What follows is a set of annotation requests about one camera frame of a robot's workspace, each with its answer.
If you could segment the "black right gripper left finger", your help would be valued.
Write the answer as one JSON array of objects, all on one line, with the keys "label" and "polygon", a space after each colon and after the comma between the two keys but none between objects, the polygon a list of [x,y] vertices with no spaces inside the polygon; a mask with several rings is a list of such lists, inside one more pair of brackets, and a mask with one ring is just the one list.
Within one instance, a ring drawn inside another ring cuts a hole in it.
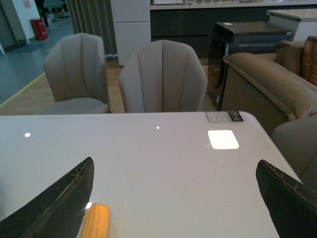
[{"label": "black right gripper left finger", "polygon": [[94,161],[88,157],[59,180],[3,219],[2,238],[77,237],[94,181]]}]

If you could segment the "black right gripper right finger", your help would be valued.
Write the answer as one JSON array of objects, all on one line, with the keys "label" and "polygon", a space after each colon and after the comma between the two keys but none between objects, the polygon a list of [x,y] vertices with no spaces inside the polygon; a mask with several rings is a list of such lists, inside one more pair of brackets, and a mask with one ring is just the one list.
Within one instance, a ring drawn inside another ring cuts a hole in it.
[{"label": "black right gripper right finger", "polygon": [[256,179],[274,227],[281,238],[317,236],[317,193],[266,160]]}]

